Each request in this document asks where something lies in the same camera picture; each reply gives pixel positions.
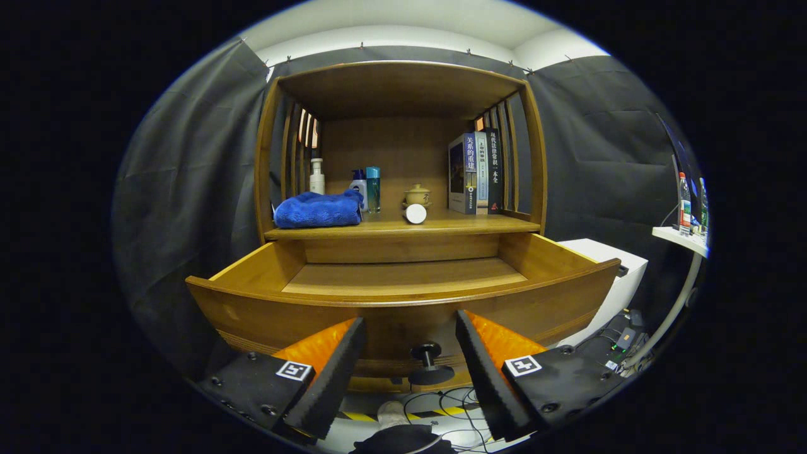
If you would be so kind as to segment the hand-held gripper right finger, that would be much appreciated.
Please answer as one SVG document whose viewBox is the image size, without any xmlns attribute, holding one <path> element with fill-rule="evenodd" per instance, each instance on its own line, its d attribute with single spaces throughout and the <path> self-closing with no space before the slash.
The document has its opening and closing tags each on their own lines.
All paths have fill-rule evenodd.
<svg viewBox="0 0 807 454">
<path fill-rule="evenodd" d="M 513 441 L 565 426 L 625 384 L 616 367 L 574 347 L 544 349 L 466 310 L 456 313 L 455 333 L 496 440 Z"/>
</svg>

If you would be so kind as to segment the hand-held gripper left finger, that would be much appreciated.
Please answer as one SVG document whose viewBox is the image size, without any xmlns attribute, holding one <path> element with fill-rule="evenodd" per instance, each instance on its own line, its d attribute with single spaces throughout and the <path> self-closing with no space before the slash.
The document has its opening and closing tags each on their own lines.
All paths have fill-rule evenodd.
<svg viewBox="0 0 807 454">
<path fill-rule="evenodd" d="M 337 417 L 366 339 L 365 320 L 354 317 L 274 354 L 240 353 L 197 385 L 262 430 L 314 442 Z"/>
</svg>

